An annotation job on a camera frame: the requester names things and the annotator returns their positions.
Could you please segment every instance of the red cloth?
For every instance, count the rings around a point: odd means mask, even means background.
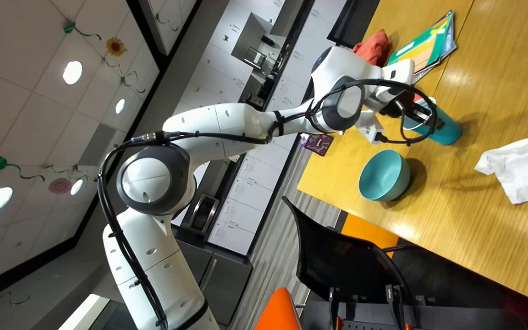
[[[379,67],[383,67],[386,64],[389,51],[388,36],[383,29],[371,35],[366,41],[354,46],[354,53],[364,58],[371,65]]]

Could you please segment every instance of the orange cushion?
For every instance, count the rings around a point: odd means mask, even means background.
[[[300,330],[295,305],[286,288],[278,288],[270,297],[255,330]]]

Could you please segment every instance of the white tissue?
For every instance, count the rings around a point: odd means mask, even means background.
[[[511,203],[528,201],[528,138],[484,152],[474,169],[494,173]]]

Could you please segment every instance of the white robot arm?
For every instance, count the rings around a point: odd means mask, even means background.
[[[166,143],[148,146],[119,169],[117,189],[128,209],[117,216],[117,227],[114,223],[105,228],[103,242],[111,272],[136,326],[140,330],[219,328],[170,228],[176,212],[193,198],[196,182],[191,174],[199,165],[298,132],[330,133],[356,126],[371,143],[377,143],[383,128],[375,113],[392,107],[393,100],[400,108],[396,98],[402,89],[355,82],[386,79],[402,85],[409,84],[412,75],[411,60],[380,68],[349,50],[333,47],[313,67],[315,98],[299,107],[273,112],[259,112],[241,103],[201,107],[170,117],[162,132],[134,138]],[[362,105],[369,110],[361,111]],[[137,257],[138,274],[122,253],[120,237],[130,246],[128,259],[132,254]],[[151,292],[141,283],[151,284],[167,322],[157,322],[159,313],[148,298]]]

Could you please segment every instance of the cabinet handle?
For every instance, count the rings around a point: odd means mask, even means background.
[[[214,258],[211,267],[209,267],[209,270],[207,271],[207,275],[205,275],[205,278],[203,278],[203,280],[201,281],[201,292],[205,291],[205,288],[207,288],[207,284],[209,284],[211,276],[213,276],[215,266],[217,266],[217,259]]]

